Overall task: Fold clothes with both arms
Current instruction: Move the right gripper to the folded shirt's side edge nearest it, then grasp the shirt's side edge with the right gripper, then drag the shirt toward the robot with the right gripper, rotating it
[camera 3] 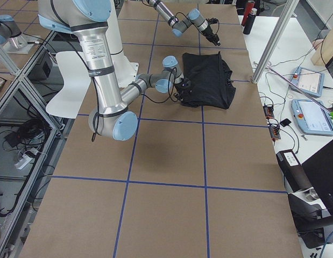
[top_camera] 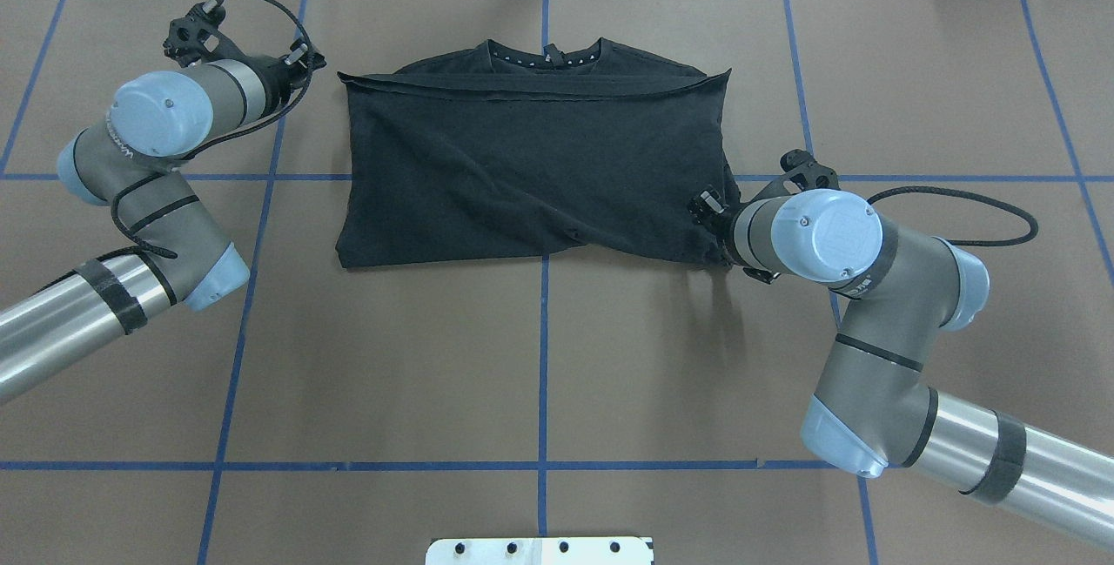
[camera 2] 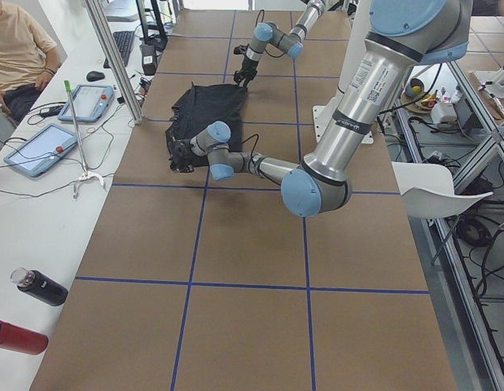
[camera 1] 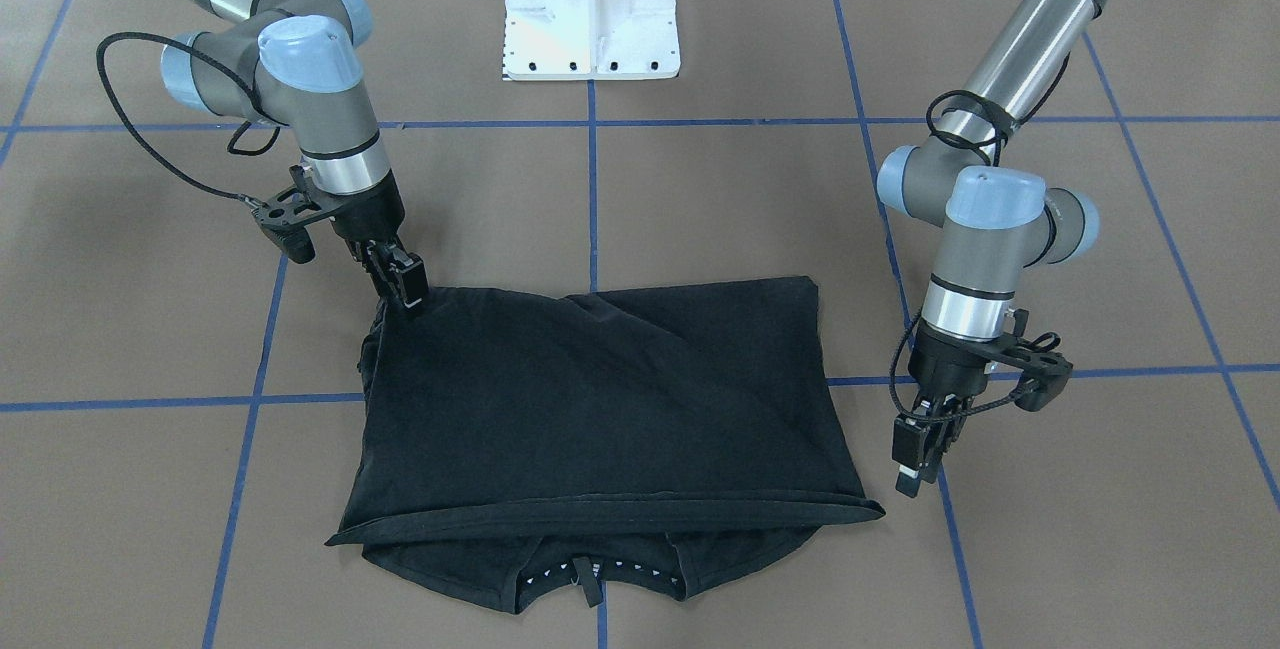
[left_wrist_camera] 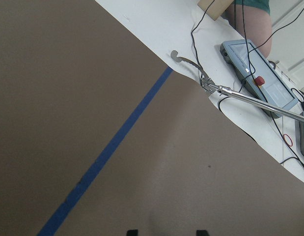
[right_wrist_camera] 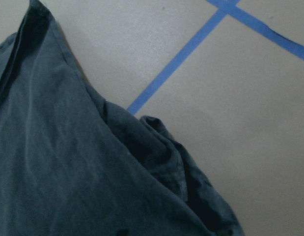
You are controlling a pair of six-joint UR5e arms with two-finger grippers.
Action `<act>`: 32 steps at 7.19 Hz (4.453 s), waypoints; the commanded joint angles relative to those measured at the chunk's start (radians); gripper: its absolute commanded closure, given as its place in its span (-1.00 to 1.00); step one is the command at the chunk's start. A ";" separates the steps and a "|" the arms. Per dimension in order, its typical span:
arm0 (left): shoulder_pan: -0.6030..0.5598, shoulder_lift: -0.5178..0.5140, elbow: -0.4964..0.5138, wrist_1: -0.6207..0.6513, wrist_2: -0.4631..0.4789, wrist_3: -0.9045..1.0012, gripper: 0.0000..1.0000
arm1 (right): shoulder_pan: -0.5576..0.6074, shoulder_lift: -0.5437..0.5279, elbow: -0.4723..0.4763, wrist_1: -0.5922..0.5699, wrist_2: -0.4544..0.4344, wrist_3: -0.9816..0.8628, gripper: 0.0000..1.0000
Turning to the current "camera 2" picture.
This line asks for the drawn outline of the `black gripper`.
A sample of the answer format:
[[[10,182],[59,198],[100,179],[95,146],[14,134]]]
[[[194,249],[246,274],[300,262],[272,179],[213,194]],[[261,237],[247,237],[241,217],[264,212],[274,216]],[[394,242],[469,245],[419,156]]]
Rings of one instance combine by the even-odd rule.
[[[241,69],[234,73],[234,82],[238,86],[247,87],[256,77],[258,64],[258,61],[244,56]]]
[[[194,154],[190,139],[180,139],[172,142],[172,159],[170,169],[181,174],[191,174],[195,171],[191,164]]]

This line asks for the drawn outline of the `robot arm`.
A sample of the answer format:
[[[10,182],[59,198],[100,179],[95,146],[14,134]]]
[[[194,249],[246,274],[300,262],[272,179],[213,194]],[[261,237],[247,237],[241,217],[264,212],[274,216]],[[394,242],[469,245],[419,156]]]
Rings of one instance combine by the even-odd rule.
[[[289,33],[283,32],[274,22],[260,22],[253,31],[252,38],[247,45],[234,48],[235,55],[242,55],[240,70],[234,72],[234,82],[238,86],[246,87],[257,75],[257,67],[261,56],[272,46],[291,59],[296,59],[303,50],[303,41],[317,20],[331,8],[332,1],[305,1],[306,8],[295,26]]]
[[[356,56],[351,77],[342,77],[324,110],[326,127],[317,146],[294,164],[257,152],[230,150],[224,121],[202,125],[191,136],[171,138],[171,167],[189,173],[203,159],[212,178],[250,173],[277,183],[287,209],[301,217],[343,207],[352,194],[346,168],[407,70],[442,64],[467,51],[469,1],[363,1],[353,20],[348,52]]]

